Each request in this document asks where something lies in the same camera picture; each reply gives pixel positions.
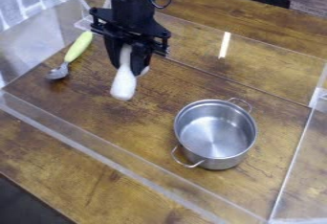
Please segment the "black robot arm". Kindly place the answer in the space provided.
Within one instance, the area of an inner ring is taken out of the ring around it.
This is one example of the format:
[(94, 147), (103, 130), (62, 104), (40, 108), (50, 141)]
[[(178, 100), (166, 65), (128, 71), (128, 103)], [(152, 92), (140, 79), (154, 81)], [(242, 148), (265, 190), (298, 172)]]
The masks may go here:
[(155, 20), (155, 0), (111, 0), (111, 8), (92, 8), (91, 31), (104, 37), (110, 61), (120, 68), (120, 51), (132, 47), (131, 70), (135, 76), (150, 66), (154, 53), (166, 56), (171, 31)]

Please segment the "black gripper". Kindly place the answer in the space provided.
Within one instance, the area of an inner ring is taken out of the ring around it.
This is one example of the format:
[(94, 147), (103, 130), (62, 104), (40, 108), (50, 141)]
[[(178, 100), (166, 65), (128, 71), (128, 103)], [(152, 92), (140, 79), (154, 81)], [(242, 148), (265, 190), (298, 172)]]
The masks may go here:
[(169, 53), (170, 30), (155, 20), (156, 9), (170, 5), (158, 5), (156, 0), (111, 0), (111, 9), (92, 8), (91, 31), (104, 37), (104, 46), (111, 64), (120, 67), (123, 45), (132, 46), (131, 68), (139, 76), (150, 65), (154, 53)]

